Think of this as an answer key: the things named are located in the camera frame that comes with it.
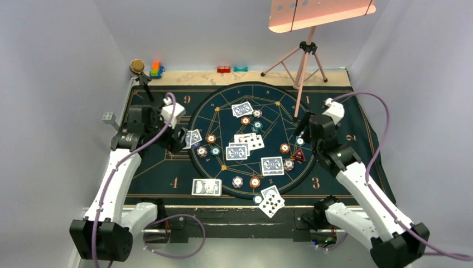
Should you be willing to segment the teal poker chip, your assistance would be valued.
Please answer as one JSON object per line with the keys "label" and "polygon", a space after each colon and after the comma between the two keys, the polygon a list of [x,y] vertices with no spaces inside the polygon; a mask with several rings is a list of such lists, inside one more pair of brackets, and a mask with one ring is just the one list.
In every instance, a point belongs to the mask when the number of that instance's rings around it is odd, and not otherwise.
{"label": "teal poker chip", "polygon": [[218,156],[221,154],[221,149],[217,146],[214,146],[211,148],[210,150],[210,153],[213,155],[213,156]]}
{"label": "teal poker chip", "polygon": [[259,121],[255,121],[253,124],[252,124],[252,131],[257,133],[259,131],[261,131],[263,128],[263,125],[261,122]]}
{"label": "teal poker chip", "polygon": [[298,144],[299,146],[303,146],[305,144],[305,141],[302,137],[297,137],[296,144]]}

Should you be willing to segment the orange poker chip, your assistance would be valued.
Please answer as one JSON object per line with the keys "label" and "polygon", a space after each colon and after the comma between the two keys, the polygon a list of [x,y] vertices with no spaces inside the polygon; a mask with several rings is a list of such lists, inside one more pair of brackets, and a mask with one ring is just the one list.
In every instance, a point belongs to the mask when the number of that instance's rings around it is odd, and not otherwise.
{"label": "orange poker chip", "polygon": [[289,154],[289,152],[291,151],[290,145],[287,144],[287,143],[281,144],[280,147],[279,147],[279,151],[282,154]]}
{"label": "orange poker chip", "polygon": [[217,140],[217,138],[216,138],[216,136],[215,136],[214,134],[209,134],[209,135],[207,135],[207,137],[206,137],[206,142],[207,142],[208,144],[211,144],[211,145],[213,145],[213,144],[216,142],[216,140]]}
{"label": "orange poker chip", "polygon": [[247,126],[247,125],[250,125],[251,124],[251,118],[250,117],[247,117],[247,116],[244,116],[240,119],[240,123],[243,125],[243,126]]}

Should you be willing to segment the blue playing card deck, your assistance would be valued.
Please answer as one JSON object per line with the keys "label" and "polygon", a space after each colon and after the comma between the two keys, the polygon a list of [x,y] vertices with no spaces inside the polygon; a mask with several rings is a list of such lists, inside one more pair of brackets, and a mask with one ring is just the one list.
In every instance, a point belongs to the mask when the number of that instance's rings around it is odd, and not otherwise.
{"label": "blue playing card deck", "polygon": [[222,194],[221,179],[194,179],[191,195],[205,197],[219,197]]}

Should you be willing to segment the pink white chip stack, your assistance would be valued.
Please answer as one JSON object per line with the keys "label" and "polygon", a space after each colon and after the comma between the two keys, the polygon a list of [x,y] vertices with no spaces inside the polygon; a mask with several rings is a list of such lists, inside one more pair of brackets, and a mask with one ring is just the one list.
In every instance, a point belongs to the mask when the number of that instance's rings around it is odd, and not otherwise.
{"label": "pink white chip stack", "polygon": [[241,188],[244,184],[243,179],[239,176],[232,178],[231,183],[234,188]]}

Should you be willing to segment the orange chip stack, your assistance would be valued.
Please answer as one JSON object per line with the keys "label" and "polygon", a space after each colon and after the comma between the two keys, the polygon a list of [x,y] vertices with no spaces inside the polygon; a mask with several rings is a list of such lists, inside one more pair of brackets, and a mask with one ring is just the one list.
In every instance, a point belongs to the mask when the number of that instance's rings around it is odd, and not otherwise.
{"label": "orange chip stack", "polygon": [[249,185],[250,185],[250,187],[253,188],[253,189],[256,189],[256,188],[260,187],[260,185],[261,185],[261,180],[260,180],[260,178],[258,178],[258,177],[252,177],[252,178],[250,179],[250,181],[249,181]]}

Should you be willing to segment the teal chip stack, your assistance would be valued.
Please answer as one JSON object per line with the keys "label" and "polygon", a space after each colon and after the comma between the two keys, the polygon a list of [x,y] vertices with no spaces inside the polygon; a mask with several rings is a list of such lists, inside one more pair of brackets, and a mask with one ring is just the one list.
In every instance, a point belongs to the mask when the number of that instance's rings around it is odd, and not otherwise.
{"label": "teal chip stack", "polygon": [[263,201],[263,197],[259,194],[253,197],[253,203],[255,205],[260,205],[262,201]]}

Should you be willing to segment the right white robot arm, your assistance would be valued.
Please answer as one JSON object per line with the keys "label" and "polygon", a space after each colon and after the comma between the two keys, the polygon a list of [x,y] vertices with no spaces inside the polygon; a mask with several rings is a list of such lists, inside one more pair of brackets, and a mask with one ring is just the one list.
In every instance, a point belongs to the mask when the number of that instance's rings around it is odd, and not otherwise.
{"label": "right white robot arm", "polygon": [[314,229],[342,228],[364,245],[377,267],[406,267],[424,256],[430,232],[415,224],[378,187],[354,149],[338,140],[338,127],[345,110],[332,98],[324,102],[321,114],[306,112],[296,135],[312,147],[320,166],[347,189],[366,213],[362,217],[330,195],[315,203],[306,223]]}

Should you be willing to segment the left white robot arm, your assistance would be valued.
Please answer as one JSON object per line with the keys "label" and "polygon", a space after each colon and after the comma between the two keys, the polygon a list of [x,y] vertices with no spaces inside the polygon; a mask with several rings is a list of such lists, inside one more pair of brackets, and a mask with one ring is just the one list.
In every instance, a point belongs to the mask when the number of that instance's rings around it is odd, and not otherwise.
{"label": "left white robot arm", "polygon": [[83,260],[109,265],[124,262],[135,238],[146,227],[166,223],[162,199],[139,202],[127,215],[122,214],[131,181],[151,145],[175,154],[186,145],[186,129],[175,135],[177,121],[185,114],[174,94],[166,93],[159,107],[131,106],[128,117],[112,138],[109,162],[96,197],[82,219],[72,221],[69,232]]}

